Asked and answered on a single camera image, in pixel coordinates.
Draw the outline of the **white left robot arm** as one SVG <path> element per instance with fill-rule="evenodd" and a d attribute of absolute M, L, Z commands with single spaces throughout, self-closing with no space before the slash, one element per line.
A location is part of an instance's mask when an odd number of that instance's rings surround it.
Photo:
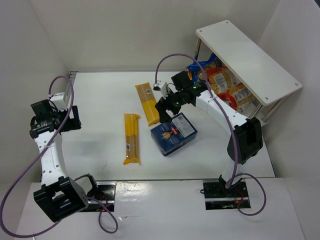
<path fill-rule="evenodd" d="M 68 176 L 62 150 L 61 131 L 81 128 L 78 108 L 72 106 L 73 117 L 67 116 L 68 106 L 62 93 L 33 103 L 31 108 L 35 116 L 29 134 L 44 153 L 41 188 L 33 193 L 33 198 L 49 219 L 57 223 L 89 205 L 85 190 Z"/>

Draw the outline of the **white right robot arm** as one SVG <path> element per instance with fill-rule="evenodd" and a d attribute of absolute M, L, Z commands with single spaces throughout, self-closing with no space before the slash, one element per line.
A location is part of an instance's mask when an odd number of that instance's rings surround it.
<path fill-rule="evenodd" d="M 182 106 L 191 104 L 212 117 L 227 133 L 230 139 L 226 147 L 228 163 L 219 177 L 219 182 L 229 191 L 238 185 L 247 160 L 256 156 L 263 147 L 262 127 L 256 118 L 237 112 L 204 82 L 193 83 L 186 71 L 172 78 L 175 91 L 169 88 L 165 81 L 156 80 L 153 90 L 161 93 L 160 100 L 155 104 L 161 123 L 170 122 L 172 117 L 168 112 L 177 115 Z"/>

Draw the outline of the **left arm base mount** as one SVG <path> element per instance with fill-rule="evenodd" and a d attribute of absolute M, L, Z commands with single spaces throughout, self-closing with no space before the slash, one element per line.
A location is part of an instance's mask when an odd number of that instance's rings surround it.
<path fill-rule="evenodd" d="M 116 182 L 115 181 L 97 181 L 97 187 L 92 188 L 87 193 L 88 197 L 95 198 L 100 201 L 110 212 L 114 212 L 115 197 L 116 197 Z M 88 208 L 85 212 L 99 212 L 103 208 L 95 201 L 88 201 Z"/>

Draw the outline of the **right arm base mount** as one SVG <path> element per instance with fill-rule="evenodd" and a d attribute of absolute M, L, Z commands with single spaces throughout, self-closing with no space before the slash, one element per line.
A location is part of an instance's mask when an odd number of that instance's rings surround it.
<path fill-rule="evenodd" d="M 200 192 L 204 195 L 207 211 L 237 209 L 238 204 L 240 204 L 240 209 L 251 208 L 249 193 L 244 180 L 229 189 L 225 189 L 225 186 L 217 179 L 204 180 Z"/>

